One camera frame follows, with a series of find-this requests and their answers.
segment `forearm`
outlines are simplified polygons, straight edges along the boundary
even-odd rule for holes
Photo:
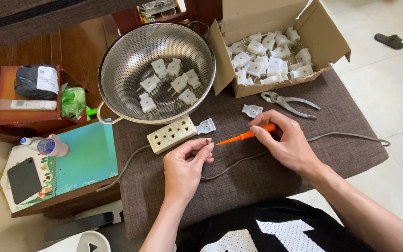
[[[344,226],[378,251],[403,251],[403,220],[357,190],[327,165],[306,179],[323,195]]]
[[[164,198],[160,213],[150,229],[140,252],[171,252],[173,251],[176,232],[186,203]]]

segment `hand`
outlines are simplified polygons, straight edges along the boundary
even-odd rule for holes
[[[164,157],[164,198],[182,201],[185,206],[197,190],[202,175],[203,164],[212,163],[214,144],[206,138],[190,140],[180,145]]]
[[[279,126],[279,142],[260,127],[270,122]],[[304,176],[309,169],[322,164],[312,151],[299,124],[283,114],[272,109],[257,115],[249,125],[256,138],[270,150],[273,157],[299,175]]]

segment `pliers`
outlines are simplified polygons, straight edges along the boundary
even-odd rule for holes
[[[312,106],[316,109],[320,109],[319,106],[316,106],[315,104],[311,103],[308,100],[304,100],[304,99],[300,99],[300,98],[296,98],[296,97],[284,97],[284,96],[280,96],[277,93],[271,92],[271,91],[261,93],[261,97],[264,100],[266,100],[267,102],[277,103],[277,104],[281,105],[283,108],[287,109],[288,111],[290,111],[300,117],[305,117],[305,118],[310,118],[310,119],[317,118],[315,116],[310,116],[310,115],[303,114],[301,112],[294,110],[294,108],[292,108],[292,107],[290,107],[290,105],[288,105],[288,103],[287,103],[288,101],[298,101],[298,102],[305,103],[309,106]]]

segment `orange screwdriver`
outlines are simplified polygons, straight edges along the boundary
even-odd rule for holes
[[[262,129],[265,129],[266,131],[270,132],[270,131],[275,130],[275,129],[276,129],[276,126],[275,126],[273,123],[270,123],[270,124],[267,124],[267,125],[265,125],[265,126],[262,126]],[[254,135],[253,132],[250,130],[250,131],[248,131],[248,132],[245,132],[245,133],[243,133],[243,134],[240,134],[239,136],[232,137],[232,138],[230,138],[230,139],[228,139],[228,140],[225,140],[225,141],[223,141],[223,142],[220,142],[220,143],[218,143],[218,144],[216,144],[216,145],[227,144],[227,143],[231,143],[231,142],[234,142],[234,141],[237,141],[237,140],[244,140],[244,139],[246,139],[246,138],[250,138],[250,137],[254,137],[254,136],[255,136],[255,135]]]

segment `black plastic bag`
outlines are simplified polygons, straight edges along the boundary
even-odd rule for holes
[[[40,73],[42,74],[42,78],[40,79],[40,83],[37,83],[39,67],[41,67]],[[17,70],[17,85],[15,86],[15,93],[27,98],[39,100],[55,99],[58,94],[56,68],[50,65],[20,66]]]

